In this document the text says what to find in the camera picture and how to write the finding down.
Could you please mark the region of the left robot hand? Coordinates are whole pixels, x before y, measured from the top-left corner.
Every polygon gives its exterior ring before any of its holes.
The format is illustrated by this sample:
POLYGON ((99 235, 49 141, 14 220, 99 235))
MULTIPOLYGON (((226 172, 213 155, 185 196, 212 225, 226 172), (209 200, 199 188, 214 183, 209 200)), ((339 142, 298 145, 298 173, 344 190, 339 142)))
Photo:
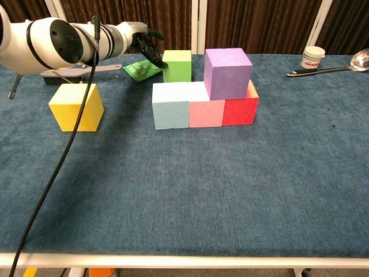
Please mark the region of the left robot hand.
POLYGON ((168 64, 162 60, 156 46, 149 38, 158 38, 164 41, 164 36, 141 22, 123 22, 123 33, 127 38, 127 50, 140 52, 150 63, 160 69, 165 69, 168 64))

